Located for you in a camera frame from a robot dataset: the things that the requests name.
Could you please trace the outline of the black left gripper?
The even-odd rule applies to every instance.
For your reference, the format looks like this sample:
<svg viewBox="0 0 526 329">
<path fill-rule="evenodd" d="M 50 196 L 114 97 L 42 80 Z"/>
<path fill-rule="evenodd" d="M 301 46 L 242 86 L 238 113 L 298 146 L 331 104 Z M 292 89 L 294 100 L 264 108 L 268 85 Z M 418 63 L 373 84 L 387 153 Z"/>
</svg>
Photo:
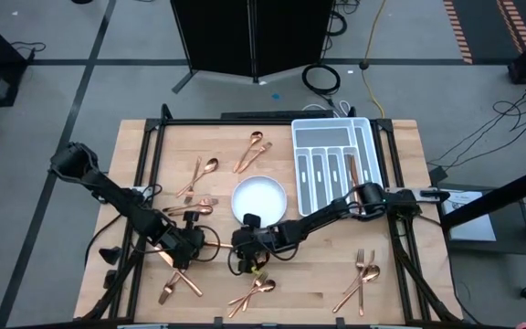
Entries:
<svg viewBox="0 0 526 329">
<path fill-rule="evenodd" d="M 185 211 L 183 215 L 182 228 L 169 221 L 157 240 L 159 252 L 166 254 L 171 265 L 178 270 L 186 270 L 190 262 L 198 258 L 200 249 L 202 253 L 213 252 L 213 242 L 205 239 L 204 231 L 196 225 L 200 214 L 197 211 Z"/>
</svg>

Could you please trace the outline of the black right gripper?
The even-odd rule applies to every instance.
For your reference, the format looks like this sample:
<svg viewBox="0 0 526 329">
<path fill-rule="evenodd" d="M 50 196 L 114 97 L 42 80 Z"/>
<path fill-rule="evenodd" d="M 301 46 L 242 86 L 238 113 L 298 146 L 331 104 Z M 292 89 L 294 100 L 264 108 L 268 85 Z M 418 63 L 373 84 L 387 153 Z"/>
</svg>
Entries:
<svg viewBox="0 0 526 329">
<path fill-rule="evenodd" d="M 265 228 L 261 217 L 247 213 L 240 229 L 232 234 L 231 251 L 237 255 L 237 275 L 254 273 L 264 267 L 271 257 L 292 260 L 299 249 L 299 224 L 286 220 Z"/>
</svg>

